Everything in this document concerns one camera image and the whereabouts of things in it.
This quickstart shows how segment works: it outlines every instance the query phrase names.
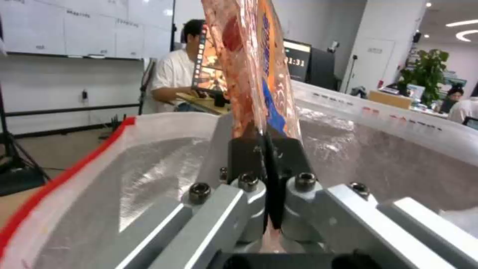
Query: orange packaging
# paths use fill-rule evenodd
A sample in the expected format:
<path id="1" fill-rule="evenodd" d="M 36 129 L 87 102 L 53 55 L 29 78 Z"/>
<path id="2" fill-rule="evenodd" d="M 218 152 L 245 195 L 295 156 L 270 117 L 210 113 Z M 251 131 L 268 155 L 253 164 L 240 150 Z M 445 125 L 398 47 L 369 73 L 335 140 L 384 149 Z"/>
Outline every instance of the orange packaging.
<path id="1" fill-rule="evenodd" d="M 282 30 L 269 0 L 202 0 L 224 69 L 234 137 L 267 126 L 300 139 Z"/>

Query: person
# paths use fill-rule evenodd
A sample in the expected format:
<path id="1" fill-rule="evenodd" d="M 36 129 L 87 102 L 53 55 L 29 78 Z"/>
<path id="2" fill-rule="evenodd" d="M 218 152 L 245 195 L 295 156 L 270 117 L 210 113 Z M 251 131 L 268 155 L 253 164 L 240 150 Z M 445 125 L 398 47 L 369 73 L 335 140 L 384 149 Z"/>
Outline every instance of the person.
<path id="1" fill-rule="evenodd" d="M 176 94 L 197 96 L 191 85 L 203 24 L 204 20 L 188 21 L 183 29 L 186 48 L 169 53 L 156 66 L 151 86 L 152 97 L 155 101 L 172 103 L 175 111 L 197 111 L 185 101 L 177 99 Z"/>
<path id="2" fill-rule="evenodd" d="M 450 109 L 456 102 L 460 101 L 463 94 L 465 94 L 465 92 L 463 91 L 462 84 L 454 84 L 446 94 L 445 99 L 436 102 L 434 111 L 439 113 L 450 113 Z"/>
<path id="3" fill-rule="evenodd" d="M 469 100 L 456 103 L 448 114 L 448 119 L 463 124 L 466 117 L 478 118 L 478 93 L 474 93 Z"/>
<path id="4" fill-rule="evenodd" d="M 455 84 L 448 91 L 448 93 L 446 94 L 446 97 L 453 100 L 453 101 L 460 101 L 463 94 L 465 94 L 465 92 L 463 91 L 462 84 Z"/>

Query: potted plant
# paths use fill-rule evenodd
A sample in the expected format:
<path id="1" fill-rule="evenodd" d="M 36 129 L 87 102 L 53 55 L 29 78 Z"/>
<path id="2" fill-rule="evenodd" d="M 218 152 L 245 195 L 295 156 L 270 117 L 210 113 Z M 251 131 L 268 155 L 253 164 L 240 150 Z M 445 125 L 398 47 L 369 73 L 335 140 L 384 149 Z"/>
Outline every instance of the potted plant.
<path id="1" fill-rule="evenodd" d="M 432 49 L 429 52 L 421 50 L 418 56 L 420 58 L 415 60 L 413 69 L 400 71 L 402 79 L 397 86 L 401 91 L 406 90 L 408 84 L 425 87 L 422 104 L 430 107 L 433 101 L 440 98 L 438 84 L 445 82 L 443 72 L 446 70 L 446 65 L 443 63 L 448 60 L 449 53 L 438 49 Z"/>

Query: man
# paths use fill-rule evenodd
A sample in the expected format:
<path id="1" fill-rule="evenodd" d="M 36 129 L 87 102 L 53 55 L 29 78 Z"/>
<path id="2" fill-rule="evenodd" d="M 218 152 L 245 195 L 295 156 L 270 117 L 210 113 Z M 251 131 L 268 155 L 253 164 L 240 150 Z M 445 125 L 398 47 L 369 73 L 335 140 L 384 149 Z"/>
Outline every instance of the man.
<path id="1" fill-rule="evenodd" d="M 475 93 L 469 100 L 456 103 L 450 110 L 448 119 L 459 124 L 465 121 L 466 117 L 478 118 L 478 93 Z"/>
<path id="2" fill-rule="evenodd" d="M 190 20 L 183 29 L 186 48 L 171 52 L 158 62 L 153 78 L 151 94 L 154 100 L 170 102 L 175 111 L 197 111 L 188 103 L 178 100 L 177 93 L 197 96 L 191 89 L 194 65 L 199 52 L 199 37 L 204 20 Z"/>

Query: tripod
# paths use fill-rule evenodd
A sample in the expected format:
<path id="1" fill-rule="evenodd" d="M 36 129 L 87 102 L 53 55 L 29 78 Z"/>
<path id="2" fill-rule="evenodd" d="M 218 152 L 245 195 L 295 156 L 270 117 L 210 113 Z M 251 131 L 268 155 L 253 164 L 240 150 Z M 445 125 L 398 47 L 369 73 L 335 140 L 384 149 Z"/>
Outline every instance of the tripod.
<path id="1" fill-rule="evenodd" d="M 8 132 L 1 84 L 0 120 L 3 131 L 1 138 L 5 146 L 5 155 L 0 157 L 0 196 L 44 185 L 50 180 L 50 177 Z M 20 156 L 17 150 L 21 152 L 25 159 Z"/>

